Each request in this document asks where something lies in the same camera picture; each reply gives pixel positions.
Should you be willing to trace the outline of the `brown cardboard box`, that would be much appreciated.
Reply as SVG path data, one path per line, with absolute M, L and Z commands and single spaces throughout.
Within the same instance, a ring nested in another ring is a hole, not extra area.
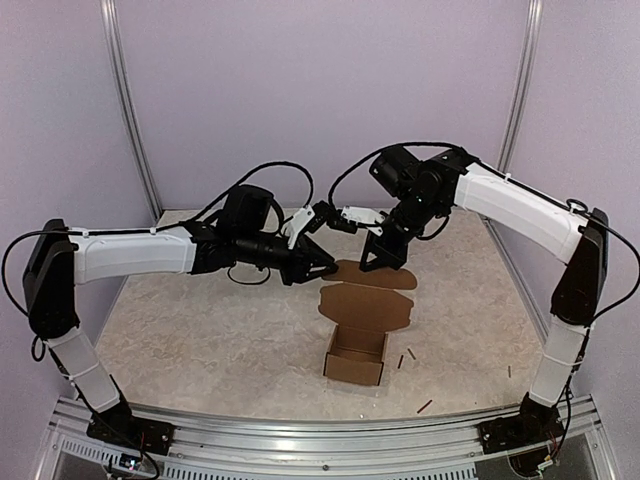
M 404 268 L 363 272 L 357 262 L 339 260 L 337 271 L 323 280 L 318 312 L 334 323 L 323 375 L 378 386 L 388 335 L 410 325 L 414 302 L 405 293 L 417 288 L 417 278 Z

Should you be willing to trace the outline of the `right robot arm white sleeve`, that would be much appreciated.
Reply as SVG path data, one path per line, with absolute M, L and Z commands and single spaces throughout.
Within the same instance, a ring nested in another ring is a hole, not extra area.
M 385 216 L 407 243 L 423 236 L 433 219 L 455 207 L 477 213 L 524 235 L 564 264 L 551 299 L 551 327 L 543 358 L 520 407 L 523 416 L 548 422 L 570 375 L 579 366 L 606 278 L 607 218 L 584 213 L 508 177 L 462 148 L 428 159 L 405 146 L 380 151 L 369 172 L 397 205 Z

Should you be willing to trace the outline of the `robot arm white sleeve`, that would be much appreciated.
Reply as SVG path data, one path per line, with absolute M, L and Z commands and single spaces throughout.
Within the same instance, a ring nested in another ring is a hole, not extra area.
M 36 338 L 91 410 L 112 413 L 127 402 L 81 326 L 77 286 L 155 273 L 201 275 L 238 263 L 278 269 L 291 283 L 297 233 L 283 218 L 275 231 L 266 230 L 273 202 L 269 191 L 239 185 L 209 216 L 125 230 L 70 228 L 52 219 L 35 233 L 23 275 L 26 315 Z
M 607 218 L 584 213 L 508 177 L 462 148 L 428 159 L 405 146 L 380 151 L 369 172 L 397 205 L 385 216 L 407 243 L 423 236 L 433 219 L 455 207 L 477 213 L 524 235 L 564 264 L 551 299 L 551 327 L 543 358 L 520 407 L 523 416 L 548 422 L 570 375 L 579 366 L 606 278 Z

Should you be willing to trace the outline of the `left robot arm white sleeve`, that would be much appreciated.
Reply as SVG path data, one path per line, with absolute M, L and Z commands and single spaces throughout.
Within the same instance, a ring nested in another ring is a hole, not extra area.
M 266 230 L 273 202 L 269 191 L 239 185 L 209 216 L 125 230 L 70 228 L 52 219 L 35 233 L 23 275 L 26 315 L 36 338 L 91 410 L 112 413 L 127 402 L 81 326 L 77 286 L 155 273 L 201 275 L 238 263 L 278 269 L 291 283 L 297 233 L 283 218 L 275 231 Z

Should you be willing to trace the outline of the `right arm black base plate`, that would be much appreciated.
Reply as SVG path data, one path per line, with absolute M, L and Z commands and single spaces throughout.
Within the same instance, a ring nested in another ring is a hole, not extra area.
M 536 417 L 521 414 L 481 422 L 477 425 L 477 430 L 484 454 L 518 449 L 559 438 L 564 432 L 557 415 L 543 424 Z

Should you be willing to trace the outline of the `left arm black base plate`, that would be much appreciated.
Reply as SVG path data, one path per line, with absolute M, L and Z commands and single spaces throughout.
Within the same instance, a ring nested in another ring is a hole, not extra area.
M 146 453 L 166 455 L 175 426 L 171 423 L 135 416 L 128 405 L 116 405 L 91 415 L 90 438 Z

